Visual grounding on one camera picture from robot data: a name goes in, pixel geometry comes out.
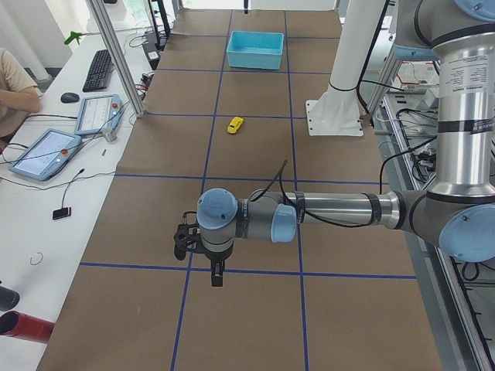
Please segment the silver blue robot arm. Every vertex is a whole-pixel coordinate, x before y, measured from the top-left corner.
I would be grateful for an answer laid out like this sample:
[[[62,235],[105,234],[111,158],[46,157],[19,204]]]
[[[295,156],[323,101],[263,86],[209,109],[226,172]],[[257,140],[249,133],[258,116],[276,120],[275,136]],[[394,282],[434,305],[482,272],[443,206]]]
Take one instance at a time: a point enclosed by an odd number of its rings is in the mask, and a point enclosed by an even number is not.
[[[236,199],[211,189],[199,199],[195,250],[221,286],[237,239],[289,242],[296,227],[320,221],[343,228],[372,225],[413,233],[449,256],[483,262],[494,256],[494,3],[400,1],[398,48],[440,60],[436,175],[425,191],[379,194],[272,192]]]

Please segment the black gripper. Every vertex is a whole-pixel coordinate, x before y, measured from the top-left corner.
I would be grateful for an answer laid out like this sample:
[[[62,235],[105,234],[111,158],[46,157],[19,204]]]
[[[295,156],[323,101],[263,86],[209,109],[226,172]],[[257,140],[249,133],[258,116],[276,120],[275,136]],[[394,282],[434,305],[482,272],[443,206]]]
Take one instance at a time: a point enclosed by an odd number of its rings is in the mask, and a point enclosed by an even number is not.
[[[212,252],[206,250],[203,254],[210,261],[211,269],[211,285],[212,287],[223,285],[223,275],[225,269],[225,261],[233,253],[232,249],[227,249],[221,252]]]

